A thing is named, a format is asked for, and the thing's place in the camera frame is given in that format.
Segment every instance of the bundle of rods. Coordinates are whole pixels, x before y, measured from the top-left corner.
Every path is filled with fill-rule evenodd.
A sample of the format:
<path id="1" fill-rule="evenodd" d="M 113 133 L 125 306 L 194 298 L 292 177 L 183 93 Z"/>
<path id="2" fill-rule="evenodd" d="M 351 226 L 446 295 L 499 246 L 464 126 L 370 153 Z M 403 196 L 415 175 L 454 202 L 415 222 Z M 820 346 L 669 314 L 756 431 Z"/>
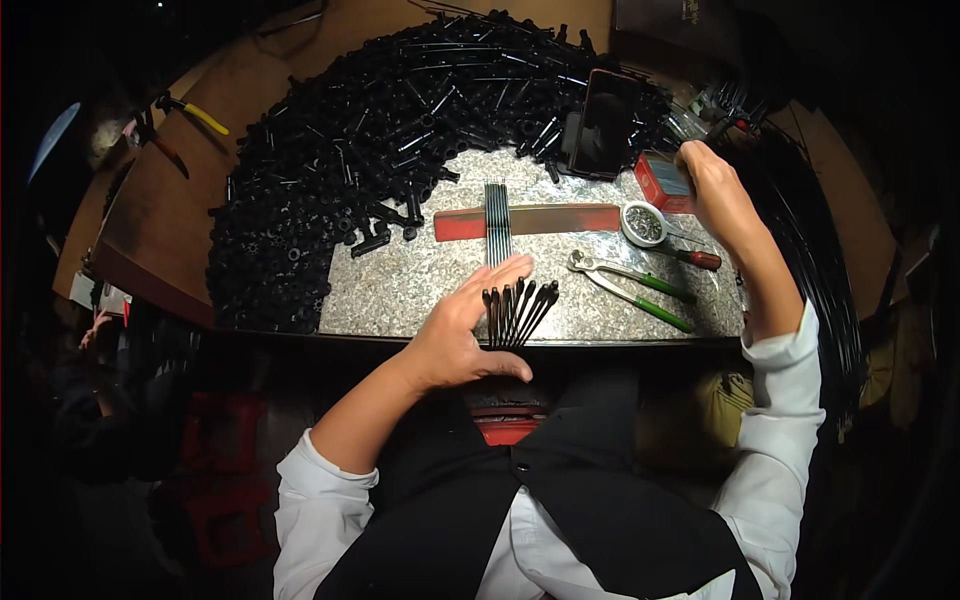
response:
<path id="1" fill-rule="evenodd" d="M 714 150 L 736 169 L 797 287 L 817 311 L 820 402 L 842 427 L 856 412 L 866 368 L 847 267 L 820 182 L 805 151 L 768 127 L 746 147 L 720 139 Z"/>
<path id="2" fill-rule="evenodd" d="M 531 279 L 527 283 L 520 277 L 514 287 L 510 287 L 509 283 L 503 286 L 502 294 L 496 288 L 484 290 L 487 348 L 520 348 L 526 344 L 550 307 L 557 303 L 559 287 L 560 283 L 554 280 L 544 283 L 538 290 L 536 281 Z"/>
<path id="3" fill-rule="evenodd" d="M 316 331 L 334 248 L 358 258 L 401 233 L 419 243 L 420 204 L 460 178 L 444 163 L 468 149 L 511 147 L 559 180 L 560 130 L 582 109 L 593 68 L 637 79 L 624 166 L 642 149 L 677 148 L 663 125 L 669 96 L 597 54 L 586 30 L 571 43 L 565 25 L 451 11 L 463 14 L 439 12 L 291 79 L 237 140 L 226 203 L 211 211 L 206 285 L 218 327 Z"/>
<path id="4" fill-rule="evenodd" d="M 487 264 L 495 267 L 514 253 L 510 237 L 510 203 L 507 186 L 484 183 L 484 210 L 487 217 Z"/>

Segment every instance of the granite countertop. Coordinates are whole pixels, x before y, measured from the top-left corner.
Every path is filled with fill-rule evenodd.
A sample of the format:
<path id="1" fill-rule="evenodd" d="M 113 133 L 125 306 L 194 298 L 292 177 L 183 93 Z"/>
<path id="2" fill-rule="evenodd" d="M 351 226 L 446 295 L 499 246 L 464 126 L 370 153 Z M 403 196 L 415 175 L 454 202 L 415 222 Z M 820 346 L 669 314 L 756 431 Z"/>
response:
<path id="1" fill-rule="evenodd" d="M 437 242 L 433 215 L 437 211 L 474 208 L 483 204 L 485 180 L 503 180 L 511 205 L 611 203 L 623 205 L 642 199 L 634 174 L 626 171 L 614 182 L 588 181 L 561 176 L 554 184 L 542 165 L 530 158 L 517 159 L 513 149 L 484 153 L 465 152 L 445 166 L 461 174 L 460 182 L 441 181 L 430 200 L 421 206 L 426 225 L 411 242 L 403 241 L 398 226 L 393 241 L 359 258 L 350 258 L 349 247 L 338 245 L 330 267 L 333 291 L 324 302 L 321 335 L 411 338 L 434 304 L 455 290 L 486 260 L 486 240 Z M 405 212 L 404 207 L 398 210 Z M 680 263 L 674 258 L 645 252 L 620 231 L 545 233 L 513 238 L 514 252 L 532 254 L 536 267 L 532 279 L 560 282 L 560 299 L 534 331 L 528 345 L 683 343 L 697 338 L 738 336 L 743 328 L 741 301 L 730 258 L 700 226 L 693 215 L 666 215 L 668 221 L 706 247 L 669 236 L 679 249 L 706 250 L 723 258 L 716 273 Z M 619 262 L 692 291 L 698 301 L 689 306 L 626 277 L 604 273 L 629 292 L 659 304 L 694 327 L 685 334 L 676 327 L 601 289 L 584 274 L 565 264 L 576 249 L 587 256 Z M 486 317 L 475 330 L 486 338 Z"/>

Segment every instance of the man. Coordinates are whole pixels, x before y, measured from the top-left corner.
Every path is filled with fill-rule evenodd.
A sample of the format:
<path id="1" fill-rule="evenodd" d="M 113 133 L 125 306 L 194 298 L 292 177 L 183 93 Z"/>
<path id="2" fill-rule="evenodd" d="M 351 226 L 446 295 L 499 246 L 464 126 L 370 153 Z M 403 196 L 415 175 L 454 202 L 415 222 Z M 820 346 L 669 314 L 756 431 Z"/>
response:
<path id="1" fill-rule="evenodd" d="M 529 257 L 513 256 L 442 299 L 413 341 L 277 466 L 275 598 L 789 597 L 825 417 L 817 317 L 733 168 L 701 142 L 683 144 L 679 160 L 697 217 L 740 267 L 753 303 L 743 353 L 755 407 L 712 510 L 632 474 L 635 373 L 574 384 L 514 446 L 486 446 L 463 402 L 420 401 L 489 374 L 533 377 L 471 333 L 481 290 L 533 271 Z"/>

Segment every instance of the red box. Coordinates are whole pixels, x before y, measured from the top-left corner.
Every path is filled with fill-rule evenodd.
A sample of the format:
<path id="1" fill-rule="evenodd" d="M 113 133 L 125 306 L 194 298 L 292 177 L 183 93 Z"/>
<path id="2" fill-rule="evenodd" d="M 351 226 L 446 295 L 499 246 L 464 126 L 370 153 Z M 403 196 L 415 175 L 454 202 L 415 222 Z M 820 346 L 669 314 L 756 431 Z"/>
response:
<path id="1" fill-rule="evenodd" d="M 644 152 L 636 162 L 634 175 L 644 198 L 660 212 L 693 213 L 690 189 L 674 166 L 672 156 Z"/>

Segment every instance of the dark background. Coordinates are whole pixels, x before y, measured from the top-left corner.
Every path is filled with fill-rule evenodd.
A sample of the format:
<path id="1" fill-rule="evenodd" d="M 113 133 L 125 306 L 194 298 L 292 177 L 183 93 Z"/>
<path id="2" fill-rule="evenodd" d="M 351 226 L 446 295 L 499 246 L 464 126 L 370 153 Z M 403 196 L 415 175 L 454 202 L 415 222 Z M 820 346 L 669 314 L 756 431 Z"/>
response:
<path id="1" fill-rule="evenodd" d="M 51 331 L 50 285 L 56 268 L 36 215 L 43 216 L 47 232 L 62 243 L 92 176 L 82 132 L 95 120 L 96 107 L 143 108 L 211 51 L 248 33 L 270 14 L 301 2 L 162 4 L 8 0 L 2 5 L 2 557 L 3 590 L 10 598 L 51 597 L 87 589 L 90 583 L 85 548 L 74 535 L 81 517 L 58 502 L 62 482 L 45 470 L 36 455 L 42 442 L 24 426 L 31 410 L 18 344 L 37 345 Z M 947 43 L 949 21 L 941 6 L 867 0 L 735 4 L 754 77 L 775 82 L 785 93 L 824 110 L 880 192 L 899 240 L 928 223 L 955 219 L 951 211 L 956 192 L 948 181 L 953 169 L 948 161 L 955 152 L 947 150 L 953 110 L 945 100 L 953 89 L 954 49 Z M 78 101 L 84 108 L 75 126 L 28 189 L 26 178 L 39 139 L 57 115 Z M 255 340 L 245 343 L 257 345 Z M 295 348 L 276 351 L 300 357 L 302 368 L 309 370 L 309 360 L 324 360 L 335 349 L 297 342 Z M 358 348 L 351 355 L 349 374 L 334 387 L 348 388 L 352 378 L 362 376 L 383 353 Z M 931 432 L 943 427 L 949 436 L 943 460 L 956 465 L 955 421 L 944 422 L 937 410 L 948 393 L 949 374 L 941 373 L 943 385 L 925 418 Z M 883 445 L 883 438 L 876 443 Z M 927 448 L 920 454 L 925 458 L 909 466 L 917 480 L 904 485 L 920 486 L 924 461 L 933 451 Z M 904 492 L 907 500 L 912 489 Z M 936 501 L 918 522 L 919 537 L 903 550 L 909 563 L 895 573 L 888 593 L 900 586 L 913 592 L 936 589 L 951 574 L 949 559 L 956 553 L 940 548 L 950 548 L 947 531 L 948 524 L 956 522 L 951 515 L 957 498 L 955 493 L 934 493 Z M 890 522 L 900 521 L 891 517 Z M 887 541 L 895 533 L 892 527 Z"/>

